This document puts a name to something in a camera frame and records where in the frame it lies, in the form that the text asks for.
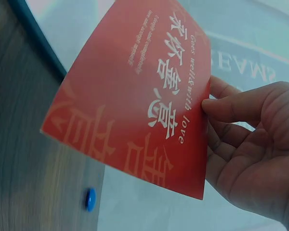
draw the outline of wooden surface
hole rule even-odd
[[[28,41],[0,0],[0,231],[96,230],[104,166],[40,134],[59,81]]]

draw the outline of large faded chinese character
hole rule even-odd
[[[169,16],[170,20],[172,21],[171,30],[178,29],[179,34],[181,37],[185,36],[185,40],[187,40],[187,28],[184,28],[184,25],[181,25],[181,20],[177,19],[177,16],[173,12],[173,17]]]
[[[183,49],[183,47],[181,46],[181,43],[178,41],[178,39],[176,37],[173,37],[169,32],[167,32],[166,34],[170,40],[165,39],[164,42],[172,51],[172,53],[168,52],[168,55],[170,57],[177,55],[179,60],[180,60],[180,66],[182,66],[182,64],[183,64],[182,52],[184,52],[185,50]]]
[[[170,136],[174,136],[174,129],[178,125],[178,123],[175,122],[176,110],[171,110],[172,102],[168,105],[160,102],[162,97],[156,88],[154,88],[153,91],[158,99],[150,104],[148,108],[148,118],[154,118],[155,120],[149,122],[148,125],[153,127],[157,122],[160,122],[163,128],[167,128],[166,139],[168,139]]]
[[[93,119],[77,108],[71,108],[70,112],[71,117],[63,142],[84,152]]]
[[[105,105],[97,109],[96,117],[94,120],[93,134],[92,134],[90,147],[89,147],[89,155],[94,154],[94,157],[102,162],[105,161],[106,154],[111,155],[115,151],[115,148],[111,148],[108,146],[109,136],[110,136],[110,132],[111,132],[111,128],[114,123],[114,120],[107,122],[105,132],[98,132],[104,108],[105,108]],[[98,143],[102,144],[101,151],[99,151],[97,148]]]
[[[144,147],[137,146],[133,142],[128,142],[128,153],[124,171],[148,182],[165,187],[166,171],[171,170],[173,165],[167,157],[165,147],[163,147],[164,152],[160,152],[162,153],[161,156],[158,156],[158,148],[154,149],[153,155],[148,154],[150,135],[150,133],[146,135]],[[141,169],[139,169],[140,160],[142,159],[140,156],[143,156],[143,164],[140,166]]]
[[[125,165],[124,165],[124,171],[128,174],[131,174],[131,175],[137,177],[138,176],[138,166],[139,166],[139,155],[140,155],[140,152],[143,149],[143,147],[139,147],[136,144],[134,144],[133,142],[128,142],[127,146],[129,149],[127,151],[127,157],[126,157],[126,161],[125,161]],[[135,156],[135,162],[134,162],[134,166],[131,170],[130,164],[131,164],[131,158],[133,158],[133,156]]]
[[[114,121],[107,122],[105,132],[98,132],[104,108],[105,106],[103,105],[97,109],[95,118],[91,118],[77,108],[71,108],[71,118],[63,139],[63,142],[102,162],[105,161],[106,154],[111,155],[115,151],[115,148],[108,146],[109,136]],[[101,146],[102,150],[99,151],[97,146]]]
[[[158,148],[156,148],[153,152],[153,155],[149,156],[147,147],[149,143],[150,134],[147,135],[145,138],[145,149],[144,149],[144,162],[143,162],[143,169],[141,172],[141,178],[165,187],[165,179],[166,179],[166,170],[172,169],[173,165],[170,163],[167,153],[165,150],[165,146],[163,146],[164,155],[161,155],[158,158]]]
[[[169,59],[164,62],[163,60],[158,60],[158,71],[161,79],[164,79],[163,88],[169,87],[169,89],[173,90],[172,93],[174,95],[178,94],[180,91],[178,89],[178,82],[181,82],[177,68],[173,71],[173,67],[169,68]]]

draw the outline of finger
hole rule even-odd
[[[223,123],[209,118],[219,139],[237,148],[248,137],[250,131],[240,125]]]
[[[208,161],[206,179],[215,188],[220,173],[226,166],[227,162],[220,156],[216,155],[210,147],[208,147]]]
[[[221,99],[241,92],[237,88],[229,85],[225,81],[215,76],[211,76],[210,81],[210,94],[213,95],[216,99]]]
[[[202,108],[208,116],[221,122],[260,121],[263,104],[275,89],[276,84],[270,84],[219,100],[206,99],[202,101]]]
[[[226,162],[231,159],[236,150],[234,146],[220,140],[210,123],[208,127],[208,145],[216,155],[220,156]]]

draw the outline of blue edge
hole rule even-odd
[[[66,70],[53,52],[38,23],[35,21],[26,1],[8,0],[8,3],[20,23],[23,25],[28,36],[31,38],[33,45],[38,49],[38,52],[45,62],[56,72],[59,80],[62,81],[66,75]]]

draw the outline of red greeting card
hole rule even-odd
[[[202,199],[209,78],[209,40],[176,0],[118,0],[65,77],[42,131]]]

